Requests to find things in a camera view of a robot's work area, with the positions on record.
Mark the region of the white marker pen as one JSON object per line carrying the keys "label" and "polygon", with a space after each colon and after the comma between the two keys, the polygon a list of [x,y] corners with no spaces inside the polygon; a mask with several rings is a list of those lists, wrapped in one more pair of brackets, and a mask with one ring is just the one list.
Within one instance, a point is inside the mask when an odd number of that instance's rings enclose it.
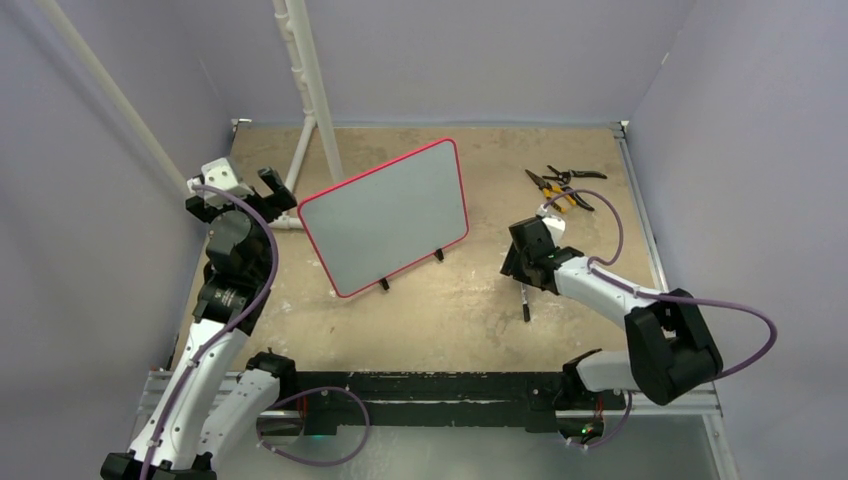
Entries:
{"label": "white marker pen", "polygon": [[529,323],[532,320],[531,310],[529,306],[529,298],[528,298],[528,289],[525,284],[520,285],[520,294],[521,294],[521,306],[522,306],[522,318],[525,323]]}

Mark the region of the red framed whiteboard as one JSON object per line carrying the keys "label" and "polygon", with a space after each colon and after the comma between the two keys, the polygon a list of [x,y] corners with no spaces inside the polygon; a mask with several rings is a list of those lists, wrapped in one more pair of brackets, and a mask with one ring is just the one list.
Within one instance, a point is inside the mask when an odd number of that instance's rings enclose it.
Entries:
{"label": "red framed whiteboard", "polygon": [[468,235],[458,146],[434,141],[302,200],[297,214],[335,294],[354,296]]}

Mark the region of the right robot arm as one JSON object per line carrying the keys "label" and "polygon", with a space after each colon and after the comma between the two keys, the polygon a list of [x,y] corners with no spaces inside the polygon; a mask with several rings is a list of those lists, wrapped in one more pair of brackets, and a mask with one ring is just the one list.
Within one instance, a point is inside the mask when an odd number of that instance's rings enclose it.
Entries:
{"label": "right robot arm", "polygon": [[644,289],[555,242],[563,222],[533,216],[509,226],[501,273],[523,285],[567,297],[613,322],[622,351],[591,350],[563,366],[556,401],[584,407],[604,391],[636,391],[667,405],[715,379],[724,362],[691,294]]}

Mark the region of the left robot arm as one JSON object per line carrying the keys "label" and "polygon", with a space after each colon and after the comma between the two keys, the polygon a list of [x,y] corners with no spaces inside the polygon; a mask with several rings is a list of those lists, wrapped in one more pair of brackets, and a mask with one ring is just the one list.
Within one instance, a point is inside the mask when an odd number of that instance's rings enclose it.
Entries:
{"label": "left robot arm", "polygon": [[270,189],[266,196],[224,160],[188,180],[185,208],[209,227],[193,322],[153,413],[126,451],[107,455],[102,478],[213,479],[264,408],[284,409],[297,399],[294,362],[261,353],[248,362],[236,389],[222,403],[215,401],[277,276],[279,251],[270,224],[297,204],[274,169],[258,175]]}

